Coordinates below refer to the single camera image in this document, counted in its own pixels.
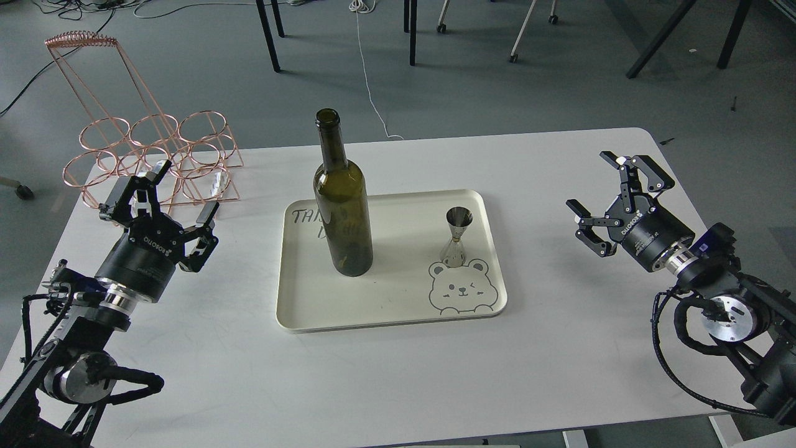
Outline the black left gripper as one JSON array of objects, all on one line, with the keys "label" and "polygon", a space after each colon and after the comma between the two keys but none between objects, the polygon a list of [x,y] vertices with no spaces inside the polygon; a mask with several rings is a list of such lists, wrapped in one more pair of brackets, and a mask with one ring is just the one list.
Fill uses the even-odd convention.
[{"label": "black left gripper", "polygon": [[173,243],[181,235],[182,226],[161,212],[157,185],[172,165],[165,159],[142,175],[119,177],[107,201],[99,205],[99,218],[114,222],[124,229],[107,258],[96,272],[103,286],[119,284],[133,290],[143,301],[156,303],[162,297],[176,270],[177,261],[185,272],[197,273],[217,247],[213,234],[214,218],[219,202],[207,202],[196,224],[182,233],[179,242],[197,243],[184,258],[184,244]]}]

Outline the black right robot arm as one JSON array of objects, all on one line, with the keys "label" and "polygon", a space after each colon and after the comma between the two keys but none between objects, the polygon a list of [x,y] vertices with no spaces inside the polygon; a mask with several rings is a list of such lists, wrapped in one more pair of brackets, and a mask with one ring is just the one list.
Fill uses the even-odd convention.
[{"label": "black right robot arm", "polygon": [[[666,269],[677,281],[656,295],[651,317],[653,348],[668,377],[712,408],[767,417],[780,425],[795,420],[794,300],[741,270],[733,230],[718,222],[697,238],[657,197],[675,181],[646,155],[600,156],[619,173],[619,195],[601,216],[579,201],[575,236],[599,257],[623,248],[650,273]],[[744,378],[744,410],[694,392],[673,373],[660,349],[659,321],[676,299],[673,326],[680,342],[703,355],[727,358]]]}]

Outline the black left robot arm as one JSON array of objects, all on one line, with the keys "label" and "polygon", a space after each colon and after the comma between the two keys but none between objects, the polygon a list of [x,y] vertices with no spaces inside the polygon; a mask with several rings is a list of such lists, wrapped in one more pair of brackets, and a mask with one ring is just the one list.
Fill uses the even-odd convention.
[{"label": "black left robot arm", "polygon": [[207,202],[184,228],[161,211],[157,186],[170,170],[118,179],[99,217],[123,227],[94,277],[60,261],[47,292],[24,297],[24,369],[2,399],[3,447],[88,447],[103,411],[162,391],[154,373],[119,366],[105,351],[130,327],[140,302],[156,303],[176,268],[197,272],[217,246]]}]

